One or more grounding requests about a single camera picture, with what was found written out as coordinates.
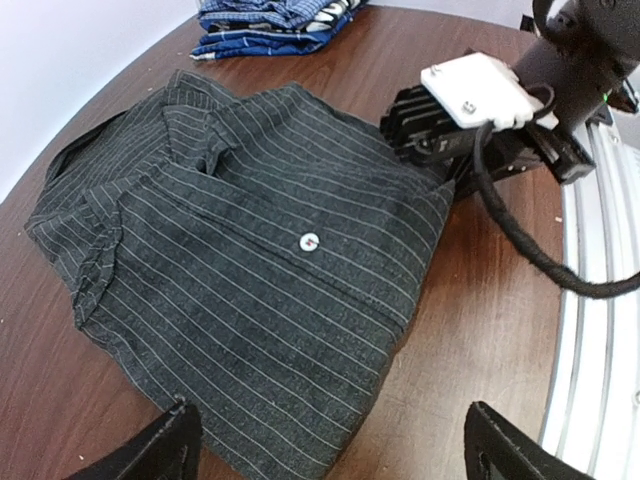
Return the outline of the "dark pinstriped long sleeve shirt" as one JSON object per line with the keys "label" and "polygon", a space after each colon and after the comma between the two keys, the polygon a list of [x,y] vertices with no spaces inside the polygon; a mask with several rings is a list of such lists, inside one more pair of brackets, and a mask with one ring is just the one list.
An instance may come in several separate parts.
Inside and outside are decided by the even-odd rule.
{"label": "dark pinstriped long sleeve shirt", "polygon": [[79,330],[249,479],[320,479],[375,402],[454,196],[297,84],[178,71],[64,148],[26,223]]}

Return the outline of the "navy shirt white print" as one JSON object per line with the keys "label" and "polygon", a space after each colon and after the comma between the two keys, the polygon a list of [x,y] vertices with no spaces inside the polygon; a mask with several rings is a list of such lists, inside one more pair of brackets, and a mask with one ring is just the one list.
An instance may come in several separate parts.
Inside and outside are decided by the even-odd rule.
{"label": "navy shirt white print", "polygon": [[190,57],[195,61],[208,61],[234,57],[309,55],[322,50],[352,20],[353,12],[347,11],[328,29],[312,32],[242,29],[208,33],[200,39]]}

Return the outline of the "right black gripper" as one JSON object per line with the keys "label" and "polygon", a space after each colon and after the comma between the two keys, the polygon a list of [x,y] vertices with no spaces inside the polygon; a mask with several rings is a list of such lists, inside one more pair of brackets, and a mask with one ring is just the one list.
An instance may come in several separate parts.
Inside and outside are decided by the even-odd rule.
{"label": "right black gripper", "polygon": [[564,1],[557,14],[551,7],[533,2],[539,37],[513,69],[541,101],[553,89],[559,124],[494,134],[485,153],[494,181],[544,165],[558,184],[570,184],[595,167],[575,130],[605,104],[638,110],[624,86],[639,65],[638,2]]}

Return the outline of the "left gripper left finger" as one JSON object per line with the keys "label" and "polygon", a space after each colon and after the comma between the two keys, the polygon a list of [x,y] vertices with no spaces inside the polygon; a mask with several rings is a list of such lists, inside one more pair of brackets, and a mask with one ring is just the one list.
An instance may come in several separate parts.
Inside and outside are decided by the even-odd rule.
{"label": "left gripper left finger", "polygon": [[198,409],[182,399],[118,449],[70,477],[196,479],[202,447]]}

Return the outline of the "blue checkered shirt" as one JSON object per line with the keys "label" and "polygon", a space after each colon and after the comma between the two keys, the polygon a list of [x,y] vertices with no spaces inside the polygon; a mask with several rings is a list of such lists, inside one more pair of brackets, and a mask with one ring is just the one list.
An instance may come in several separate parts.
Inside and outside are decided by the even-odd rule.
{"label": "blue checkered shirt", "polygon": [[331,28],[341,17],[351,14],[367,1],[246,0],[202,1],[198,11],[200,25],[212,26],[267,24],[278,30]]}

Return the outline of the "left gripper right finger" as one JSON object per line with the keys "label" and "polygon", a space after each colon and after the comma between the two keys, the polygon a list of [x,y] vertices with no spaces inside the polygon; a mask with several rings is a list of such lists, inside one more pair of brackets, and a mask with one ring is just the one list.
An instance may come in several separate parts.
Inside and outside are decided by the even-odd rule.
{"label": "left gripper right finger", "polygon": [[592,480],[544,451],[483,401],[473,402],[464,423],[466,478]]}

